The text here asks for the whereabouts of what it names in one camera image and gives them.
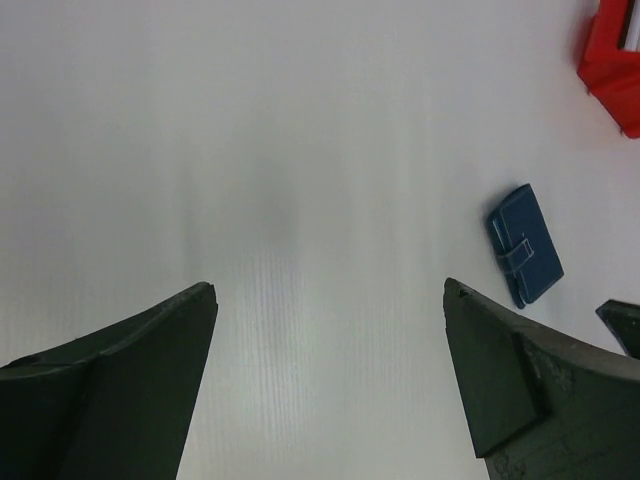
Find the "blue leather card holder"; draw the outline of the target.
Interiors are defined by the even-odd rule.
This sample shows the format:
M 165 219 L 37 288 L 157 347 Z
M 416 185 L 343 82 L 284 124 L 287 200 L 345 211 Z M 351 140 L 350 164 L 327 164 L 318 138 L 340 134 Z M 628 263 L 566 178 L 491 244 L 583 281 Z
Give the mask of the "blue leather card holder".
M 506 195 L 488 213 L 485 225 L 517 308 L 536 302 L 564 276 L 531 185 L 524 184 Z

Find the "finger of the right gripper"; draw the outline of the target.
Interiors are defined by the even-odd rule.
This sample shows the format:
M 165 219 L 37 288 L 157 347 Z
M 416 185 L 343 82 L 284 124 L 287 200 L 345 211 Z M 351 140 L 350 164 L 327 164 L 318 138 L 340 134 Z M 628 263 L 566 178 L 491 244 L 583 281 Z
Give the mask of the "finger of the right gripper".
M 618 300 L 607 300 L 596 314 L 616 338 L 625 354 L 640 355 L 640 306 Z

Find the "red plastic bin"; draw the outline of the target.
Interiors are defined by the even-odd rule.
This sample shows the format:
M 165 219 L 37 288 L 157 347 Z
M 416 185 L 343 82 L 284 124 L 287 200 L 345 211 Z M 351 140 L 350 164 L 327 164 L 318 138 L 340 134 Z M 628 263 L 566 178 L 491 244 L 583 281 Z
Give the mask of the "red plastic bin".
M 639 3 L 603 0 L 592 17 L 578 77 L 622 134 L 639 137 Z

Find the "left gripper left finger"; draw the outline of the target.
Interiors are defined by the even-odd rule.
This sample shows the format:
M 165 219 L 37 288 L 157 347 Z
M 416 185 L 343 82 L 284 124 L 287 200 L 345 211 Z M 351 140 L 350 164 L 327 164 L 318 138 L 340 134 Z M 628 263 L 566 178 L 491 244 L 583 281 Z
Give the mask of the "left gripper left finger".
M 2 366 L 2 478 L 176 478 L 216 317 L 200 282 Z

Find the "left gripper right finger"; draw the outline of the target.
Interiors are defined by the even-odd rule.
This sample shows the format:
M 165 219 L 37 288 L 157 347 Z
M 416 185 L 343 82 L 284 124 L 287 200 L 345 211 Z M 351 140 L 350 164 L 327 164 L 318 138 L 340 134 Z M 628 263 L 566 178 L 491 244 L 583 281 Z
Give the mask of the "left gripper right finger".
M 444 284 L 446 337 L 492 479 L 636 479 L 639 361 Z

